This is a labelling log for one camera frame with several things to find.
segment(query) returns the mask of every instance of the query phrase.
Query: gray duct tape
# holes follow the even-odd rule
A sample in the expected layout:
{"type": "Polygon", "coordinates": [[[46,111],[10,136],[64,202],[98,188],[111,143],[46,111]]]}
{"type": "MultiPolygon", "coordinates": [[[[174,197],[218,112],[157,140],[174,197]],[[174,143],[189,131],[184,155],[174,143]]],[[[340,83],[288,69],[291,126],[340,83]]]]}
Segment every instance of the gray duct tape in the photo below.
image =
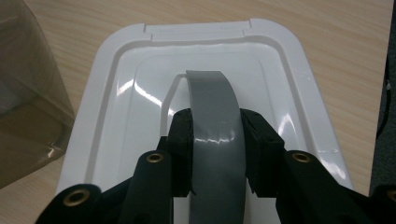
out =
{"type": "Polygon", "coordinates": [[[194,130],[190,224],[241,224],[245,139],[233,88],[221,72],[187,71],[194,130]]]}

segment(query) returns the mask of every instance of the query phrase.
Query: wood grain surface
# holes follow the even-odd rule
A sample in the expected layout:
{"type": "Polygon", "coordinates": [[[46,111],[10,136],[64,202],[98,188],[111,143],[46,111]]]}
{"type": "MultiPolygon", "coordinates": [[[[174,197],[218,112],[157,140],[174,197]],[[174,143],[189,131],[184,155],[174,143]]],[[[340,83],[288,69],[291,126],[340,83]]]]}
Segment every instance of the wood grain surface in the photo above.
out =
{"type": "MultiPolygon", "coordinates": [[[[121,27],[134,23],[246,21],[250,18],[263,18],[284,25],[304,46],[354,188],[360,193],[368,193],[393,1],[25,2],[36,15],[49,42],[75,112],[96,51],[121,27]]],[[[34,222],[53,196],[61,165],[62,161],[56,161],[1,189],[0,222],[34,222]],[[36,178],[39,188],[30,183],[32,178],[36,178]]]]}

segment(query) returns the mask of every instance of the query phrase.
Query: clear plastic sheet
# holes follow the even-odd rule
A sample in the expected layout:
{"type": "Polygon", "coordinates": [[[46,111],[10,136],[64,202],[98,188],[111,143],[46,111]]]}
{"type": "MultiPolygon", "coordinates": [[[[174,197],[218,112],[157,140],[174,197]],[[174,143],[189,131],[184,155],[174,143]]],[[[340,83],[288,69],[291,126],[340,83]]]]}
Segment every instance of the clear plastic sheet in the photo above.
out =
{"type": "Polygon", "coordinates": [[[74,123],[45,37],[22,0],[0,6],[0,188],[61,157],[74,123]]]}

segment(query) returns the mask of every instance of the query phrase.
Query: tape strip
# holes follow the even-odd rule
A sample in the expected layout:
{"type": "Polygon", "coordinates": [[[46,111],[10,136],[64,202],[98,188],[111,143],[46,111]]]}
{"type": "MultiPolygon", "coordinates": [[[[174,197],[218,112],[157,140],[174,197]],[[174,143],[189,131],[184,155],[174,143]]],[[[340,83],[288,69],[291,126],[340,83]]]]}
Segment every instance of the tape strip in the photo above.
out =
{"type": "Polygon", "coordinates": [[[233,88],[221,72],[187,71],[194,145],[190,224],[241,224],[245,139],[233,88]]]}

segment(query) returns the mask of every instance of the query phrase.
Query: wooden table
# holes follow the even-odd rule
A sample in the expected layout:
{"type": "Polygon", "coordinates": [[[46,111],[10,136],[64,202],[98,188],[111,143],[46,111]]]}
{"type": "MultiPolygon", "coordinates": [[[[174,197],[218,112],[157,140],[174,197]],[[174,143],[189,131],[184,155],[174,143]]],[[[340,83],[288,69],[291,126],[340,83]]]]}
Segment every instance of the wooden table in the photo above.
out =
{"type": "MultiPolygon", "coordinates": [[[[355,190],[367,194],[391,0],[25,0],[77,113],[100,44],[121,27],[263,18],[294,32],[318,82],[355,190]]],[[[32,223],[53,197],[63,159],[0,190],[0,223],[32,223]]]]}

